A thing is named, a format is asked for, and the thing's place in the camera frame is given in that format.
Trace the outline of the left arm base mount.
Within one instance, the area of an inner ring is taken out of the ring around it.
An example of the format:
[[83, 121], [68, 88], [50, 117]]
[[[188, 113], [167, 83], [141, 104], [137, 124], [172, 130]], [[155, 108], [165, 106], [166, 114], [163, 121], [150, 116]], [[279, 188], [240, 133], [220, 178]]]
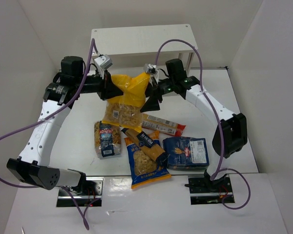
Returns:
[[[67, 190], [80, 207], [87, 207], [88, 205], [90, 207], [100, 207], [102, 204], [104, 178], [88, 176], [86, 180], [86, 186], [82, 190], [77, 191], [72, 187], [68, 187]], [[59, 188], [56, 207], [75, 207], [75, 203], [69, 193], [62, 188]]]

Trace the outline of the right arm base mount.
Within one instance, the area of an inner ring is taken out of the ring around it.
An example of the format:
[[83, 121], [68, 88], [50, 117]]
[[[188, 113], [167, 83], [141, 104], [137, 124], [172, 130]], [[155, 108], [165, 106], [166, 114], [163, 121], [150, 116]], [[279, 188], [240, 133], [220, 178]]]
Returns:
[[235, 203], [230, 177], [225, 174], [220, 179], [210, 181], [205, 172], [203, 175], [190, 175], [184, 185], [189, 189], [191, 205]]

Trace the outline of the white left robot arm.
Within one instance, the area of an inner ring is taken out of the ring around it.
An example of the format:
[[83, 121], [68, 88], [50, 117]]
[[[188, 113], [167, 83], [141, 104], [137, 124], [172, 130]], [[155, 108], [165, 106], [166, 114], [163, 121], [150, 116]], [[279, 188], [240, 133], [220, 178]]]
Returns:
[[66, 56], [61, 70], [46, 87], [38, 124], [18, 158], [9, 159], [7, 168], [23, 183], [51, 190], [67, 186], [77, 193], [91, 186], [86, 174], [49, 166], [51, 152], [63, 122], [80, 94], [97, 93], [101, 100], [121, 96], [107, 71], [112, 60], [107, 55], [94, 59], [96, 72], [89, 75], [81, 57]]

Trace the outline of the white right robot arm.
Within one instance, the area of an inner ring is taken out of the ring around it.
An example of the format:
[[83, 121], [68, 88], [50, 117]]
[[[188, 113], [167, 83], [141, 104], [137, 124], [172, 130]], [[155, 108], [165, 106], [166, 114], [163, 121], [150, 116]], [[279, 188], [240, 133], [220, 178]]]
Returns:
[[212, 140], [214, 151], [220, 159], [216, 170], [212, 174], [205, 173], [209, 179], [209, 185], [216, 185], [222, 180], [217, 178], [224, 159], [231, 154], [239, 152], [248, 141], [247, 120], [244, 114], [236, 114], [225, 108], [203, 86], [202, 79], [187, 75], [180, 59], [172, 59], [166, 62], [167, 78], [157, 78], [156, 65], [145, 64], [144, 71], [151, 76], [146, 89], [147, 101], [141, 108], [141, 112], [158, 111], [163, 95], [174, 92], [184, 100], [193, 104], [215, 126]]

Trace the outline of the yellow macaroni pasta bag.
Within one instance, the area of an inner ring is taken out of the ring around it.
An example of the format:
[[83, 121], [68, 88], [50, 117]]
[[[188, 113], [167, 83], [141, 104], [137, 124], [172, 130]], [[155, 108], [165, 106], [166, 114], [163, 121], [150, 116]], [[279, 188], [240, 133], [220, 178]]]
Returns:
[[150, 77], [145, 72], [134, 78], [129, 75], [112, 75], [112, 82], [123, 95], [107, 100], [102, 122], [141, 132], [143, 114], [140, 110], [146, 101], [145, 91]]

